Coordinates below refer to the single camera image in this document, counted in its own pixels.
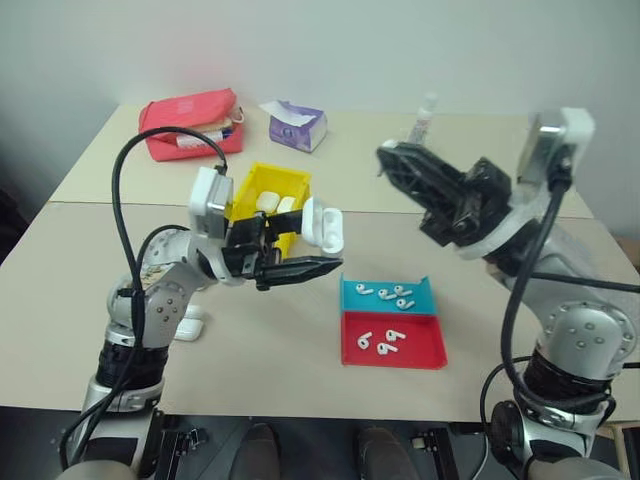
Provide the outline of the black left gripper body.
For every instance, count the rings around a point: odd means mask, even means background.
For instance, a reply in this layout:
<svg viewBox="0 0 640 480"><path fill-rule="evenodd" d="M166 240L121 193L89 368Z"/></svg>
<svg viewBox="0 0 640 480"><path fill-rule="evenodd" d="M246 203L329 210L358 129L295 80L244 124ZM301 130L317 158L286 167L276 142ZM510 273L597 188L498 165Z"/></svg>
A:
<svg viewBox="0 0 640 480"><path fill-rule="evenodd" d="M222 248L231 277L253 280L257 289L270 289L266 271L281 261L281 250L276 246L278 239L279 235L272 231L268 217L262 211L234 222Z"/></svg>

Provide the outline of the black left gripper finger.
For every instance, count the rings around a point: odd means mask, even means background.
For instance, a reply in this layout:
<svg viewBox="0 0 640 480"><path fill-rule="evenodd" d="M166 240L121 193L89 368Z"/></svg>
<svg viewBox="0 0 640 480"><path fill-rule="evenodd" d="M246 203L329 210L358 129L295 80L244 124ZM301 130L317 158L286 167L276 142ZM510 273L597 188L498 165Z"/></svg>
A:
<svg viewBox="0 0 640 480"><path fill-rule="evenodd" d="M342 264L341 258L324 256L285 259L260 267L254 276L255 286L259 291L268 291L272 287L304 283L325 276Z"/></svg>
<svg viewBox="0 0 640 480"><path fill-rule="evenodd" d="M288 233L299 235L302 231L303 211L292 210L285 213L268 215L266 217L268 229L274 236Z"/></svg>

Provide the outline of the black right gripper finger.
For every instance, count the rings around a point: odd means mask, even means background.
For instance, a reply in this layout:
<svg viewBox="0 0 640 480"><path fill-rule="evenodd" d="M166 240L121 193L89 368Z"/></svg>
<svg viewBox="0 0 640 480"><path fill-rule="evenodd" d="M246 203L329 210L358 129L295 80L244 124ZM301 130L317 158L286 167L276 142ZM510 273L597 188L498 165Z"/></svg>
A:
<svg viewBox="0 0 640 480"><path fill-rule="evenodd" d="M441 210L443 196L437 188L444 161L425 148L378 148L381 175L425 210Z"/></svg>
<svg viewBox="0 0 640 480"><path fill-rule="evenodd" d="M464 174L423 145L385 141L379 147L379 163L390 183L404 193L467 193Z"/></svg>

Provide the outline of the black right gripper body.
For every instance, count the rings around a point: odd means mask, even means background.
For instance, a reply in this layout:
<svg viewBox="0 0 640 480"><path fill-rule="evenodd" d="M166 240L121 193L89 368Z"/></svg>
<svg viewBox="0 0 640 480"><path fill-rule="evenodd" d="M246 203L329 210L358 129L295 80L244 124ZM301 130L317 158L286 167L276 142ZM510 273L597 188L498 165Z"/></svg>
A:
<svg viewBox="0 0 640 480"><path fill-rule="evenodd" d="M425 210L420 230L441 246L469 246L484 239L511 211L511 179L480 158L465 176L466 194L442 194L441 210Z"/></svg>

